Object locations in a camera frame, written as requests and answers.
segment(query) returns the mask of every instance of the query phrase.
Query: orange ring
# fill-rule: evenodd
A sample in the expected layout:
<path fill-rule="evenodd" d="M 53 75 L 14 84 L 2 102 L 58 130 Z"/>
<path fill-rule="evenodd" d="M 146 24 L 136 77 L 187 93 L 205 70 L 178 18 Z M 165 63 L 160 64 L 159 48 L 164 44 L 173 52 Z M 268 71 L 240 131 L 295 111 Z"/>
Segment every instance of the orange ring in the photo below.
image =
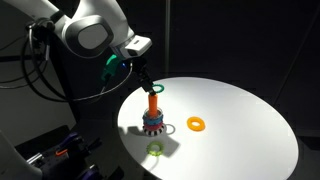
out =
<path fill-rule="evenodd" d="M 199 123 L 199 126 L 193 125 L 192 124 L 193 122 Z M 187 121 L 187 125 L 193 131 L 202 131 L 206 127 L 205 124 L 204 124 L 204 121 L 201 118 L 198 118 L 198 117 L 190 117 L 188 119 L 188 121 Z"/>

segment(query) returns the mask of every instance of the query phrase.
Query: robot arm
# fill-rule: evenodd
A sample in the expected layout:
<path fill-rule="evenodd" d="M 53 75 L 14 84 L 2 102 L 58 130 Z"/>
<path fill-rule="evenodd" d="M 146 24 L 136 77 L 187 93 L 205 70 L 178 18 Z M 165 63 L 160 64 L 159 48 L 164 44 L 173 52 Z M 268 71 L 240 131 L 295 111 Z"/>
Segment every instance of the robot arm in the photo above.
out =
<path fill-rule="evenodd" d="M 108 47 L 121 60 L 139 57 L 151 46 L 149 38 L 135 35 L 116 0 L 81 0 L 72 18 L 48 0 L 4 0 L 34 20 L 48 18 L 54 33 L 74 54 L 99 56 Z"/>

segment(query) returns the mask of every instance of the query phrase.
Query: white table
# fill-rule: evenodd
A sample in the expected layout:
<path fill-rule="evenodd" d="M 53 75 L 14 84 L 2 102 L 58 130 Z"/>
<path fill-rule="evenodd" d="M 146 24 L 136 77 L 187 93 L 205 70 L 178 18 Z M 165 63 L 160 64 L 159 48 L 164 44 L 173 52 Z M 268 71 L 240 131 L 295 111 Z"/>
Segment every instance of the white table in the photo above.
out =
<path fill-rule="evenodd" d="M 142 115 L 148 94 L 142 88 L 123 103 L 118 127 L 130 155 L 164 180 L 284 180 L 298 161 L 298 144 L 286 120 L 270 105 L 238 87 L 202 78 L 168 78 L 159 93 L 167 135 L 146 137 Z M 187 119 L 198 116 L 206 128 L 195 132 Z M 164 154 L 146 152 L 154 141 Z"/>

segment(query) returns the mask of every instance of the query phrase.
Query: equipment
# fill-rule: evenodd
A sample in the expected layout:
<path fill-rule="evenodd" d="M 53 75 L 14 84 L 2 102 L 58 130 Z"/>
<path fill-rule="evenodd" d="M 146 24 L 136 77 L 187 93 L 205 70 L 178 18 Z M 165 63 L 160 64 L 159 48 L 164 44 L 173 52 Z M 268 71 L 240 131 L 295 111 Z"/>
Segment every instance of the equipment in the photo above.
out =
<path fill-rule="evenodd" d="M 22 71 L 30 88 L 39 96 L 56 102 L 72 102 L 99 97 L 107 93 L 103 89 L 98 95 L 80 99 L 69 99 L 68 97 L 65 97 L 55 91 L 55 89 L 52 88 L 42 76 L 42 73 L 38 67 L 37 60 L 39 59 L 37 59 L 37 53 L 35 49 L 38 48 L 39 41 L 47 41 L 45 36 L 43 37 L 38 33 L 39 29 L 51 34 L 55 34 L 68 50 L 81 58 L 93 59 L 101 55 L 108 47 L 110 47 L 115 54 L 112 59 L 117 58 L 116 61 L 113 62 L 123 62 L 126 67 L 130 67 L 129 75 L 131 72 L 137 73 L 139 76 L 139 83 L 143 89 L 151 96 L 156 95 L 155 91 L 153 90 L 153 82 L 151 81 L 146 70 L 146 60 L 141 57 L 151 47 L 152 42 L 147 37 L 134 34 L 134 32 L 128 26 L 126 17 L 116 0 L 81 0 L 77 11 L 72 18 L 67 17 L 48 0 L 4 1 L 24 12 L 34 20 L 34 22 L 28 26 L 28 39 L 24 43 L 22 49 Z M 39 78 L 54 94 L 61 99 L 53 99 L 42 95 L 34 88 L 30 79 L 28 79 L 23 61 L 24 51 L 26 50 L 28 42 L 30 43 L 35 71 L 38 73 Z M 46 60 L 49 59 L 49 50 L 50 43 L 47 42 L 44 58 Z M 116 66 L 116 63 L 111 63 L 110 61 L 107 63 L 107 65 Z M 110 68 L 106 68 L 106 71 L 107 73 L 102 78 L 108 80 L 110 78 L 109 74 L 112 75 L 113 71 L 111 71 Z M 71 152 L 71 147 L 77 147 L 76 149 L 79 149 L 78 140 L 80 142 L 81 138 L 75 139 L 74 137 L 68 137 L 68 143 L 64 142 L 59 146 L 60 149 L 56 149 L 56 156 L 63 158 L 66 152 Z M 0 179 L 21 179 L 21 173 L 23 173 L 24 177 L 26 178 L 43 178 L 45 171 L 30 165 L 31 163 L 28 164 L 28 162 L 24 161 L 1 133 L 0 147 L 3 149 L 2 153 L 0 153 Z M 85 146 L 84 149 L 88 150 L 90 148 L 91 146 Z M 94 179 L 92 177 L 93 175 L 96 177 L 96 174 L 97 168 L 92 166 L 88 168 L 87 171 L 83 172 L 78 179 Z"/>

